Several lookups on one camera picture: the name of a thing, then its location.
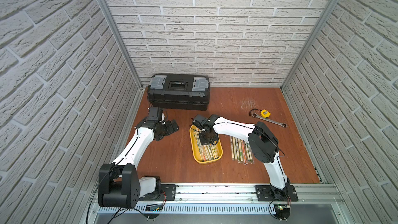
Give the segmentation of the yellow plastic storage box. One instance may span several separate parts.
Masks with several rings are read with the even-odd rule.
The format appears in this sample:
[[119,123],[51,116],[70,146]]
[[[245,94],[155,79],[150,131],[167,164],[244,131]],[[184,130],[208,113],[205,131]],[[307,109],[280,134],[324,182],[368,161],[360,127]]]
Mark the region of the yellow plastic storage box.
[[197,163],[199,163],[199,164],[209,164],[209,163],[213,163],[213,162],[216,162],[219,159],[221,159],[221,157],[223,156],[223,149],[222,149],[222,146],[221,146],[221,143],[220,143],[220,140],[219,140],[217,146],[218,146],[218,150],[220,152],[220,157],[217,160],[211,161],[209,163],[200,163],[199,161],[197,161],[197,159],[199,158],[199,152],[198,152],[198,149],[194,147],[194,145],[195,145],[194,137],[193,137],[193,132],[194,131],[198,131],[198,133],[199,133],[198,128],[196,128],[194,125],[191,125],[190,126],[190,139],[191,139],[192,153],[193,153],[193,157],[194,157],[195,161]]

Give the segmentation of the chopsticks pair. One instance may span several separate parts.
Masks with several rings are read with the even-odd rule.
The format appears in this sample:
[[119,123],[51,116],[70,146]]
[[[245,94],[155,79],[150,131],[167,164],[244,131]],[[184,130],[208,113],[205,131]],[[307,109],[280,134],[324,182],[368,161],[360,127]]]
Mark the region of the chopsticks pair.
[[245,143],[244,141],[241,141],[241,146],[242,146],[242,153],[243,153],[243,161],[244,161],[244,164],[248,164],[246,143]]
[[232,160],[235,160],[236,156],[235,156],[235,148],[234,148],[234,139],[232,136],[230,137],[230,145],[231,145]]
[[235,160],[240,163],[240,155],[239,155],[239,146],[238,146],[238,141],[235,137],[233,137],[233,145],[234,145],[234,152],[235,152]]
[[238,150],[239,150],[239,161],[240,163],[244,163],[244,154],[243,154],[243,150],[242,150],[242,142],[240,139],[238,139],[237,141],[238,143]]
[[247,151],[248,162],[250,164],[254,164],[254,160],[253,160],[253,157],[252,157],[252,152],[251,152],[251,148],[249,146],[249,143],[246,143],[246,151]]

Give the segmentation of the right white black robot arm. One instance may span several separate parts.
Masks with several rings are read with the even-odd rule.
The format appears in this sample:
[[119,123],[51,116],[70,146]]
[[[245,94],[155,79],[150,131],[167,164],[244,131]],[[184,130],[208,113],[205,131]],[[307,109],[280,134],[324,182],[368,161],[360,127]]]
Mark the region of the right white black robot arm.
[[222,134],[248,143],[254,157],[266,168],[272,198],[279,201],[288,200],[290,180],[280,162],[278,139],[265,123],[247,124],[227,120],[218,115],[211,115],[209,118],[197,115],[192,124],[199,129],[199,136],[206,142],[213,142]]

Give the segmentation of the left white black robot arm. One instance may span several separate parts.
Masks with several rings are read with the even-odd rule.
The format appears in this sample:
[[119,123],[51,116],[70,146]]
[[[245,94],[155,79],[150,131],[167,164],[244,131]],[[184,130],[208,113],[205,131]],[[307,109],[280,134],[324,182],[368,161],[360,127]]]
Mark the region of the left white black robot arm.
[[140,198],[161,194],[158,176],[138,177],[137,167],[149,144],[179,130],[176,120],[143,120],[123,152],[98,173],[98,204],[101,207],[134,208]]

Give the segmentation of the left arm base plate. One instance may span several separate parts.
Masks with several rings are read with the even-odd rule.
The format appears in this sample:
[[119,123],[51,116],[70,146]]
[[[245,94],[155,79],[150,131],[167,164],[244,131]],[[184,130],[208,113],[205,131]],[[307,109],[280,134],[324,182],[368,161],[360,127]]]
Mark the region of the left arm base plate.
[[140,201],[174,201],[176,196],[176,184],[162,184],[159,192],[146,194],[141,197]]

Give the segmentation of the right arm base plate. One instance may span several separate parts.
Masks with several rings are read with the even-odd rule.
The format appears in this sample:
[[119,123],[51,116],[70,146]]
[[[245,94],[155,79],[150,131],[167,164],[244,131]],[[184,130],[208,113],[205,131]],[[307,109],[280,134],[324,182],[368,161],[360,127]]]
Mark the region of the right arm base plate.
[[272,185],[255,185],[259,202],[292,201],[297,202],[298,196],[293,185],[288,184],[284,189],[278,189]]

